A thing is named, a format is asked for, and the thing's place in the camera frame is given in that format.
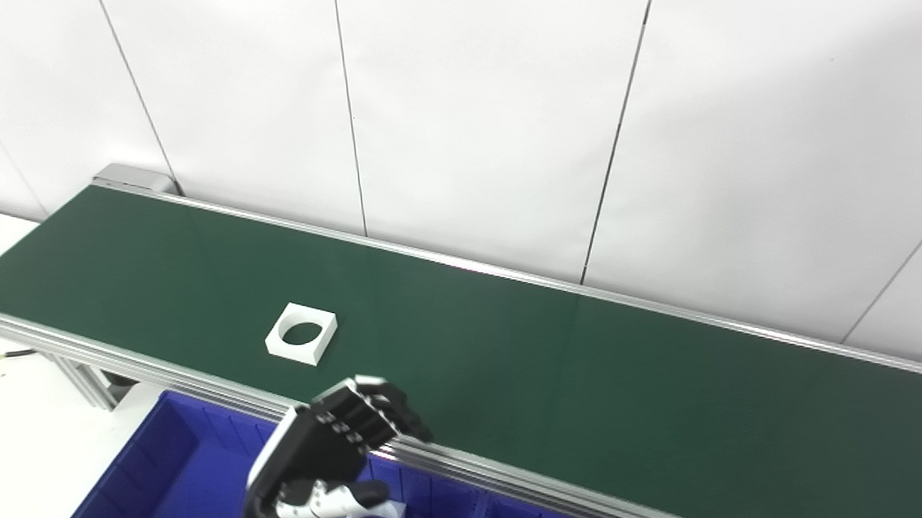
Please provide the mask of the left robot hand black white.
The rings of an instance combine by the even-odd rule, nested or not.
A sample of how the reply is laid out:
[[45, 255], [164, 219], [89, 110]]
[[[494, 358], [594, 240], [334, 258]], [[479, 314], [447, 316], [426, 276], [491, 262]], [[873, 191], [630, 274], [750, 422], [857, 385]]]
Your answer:
[[289, 408], [251, 465], [240, 518], [346, 518], [389, 499], [383, 480], [361, 480], [368, 454], [402, 436], [434, 434], [407, 394], [356, 375]]

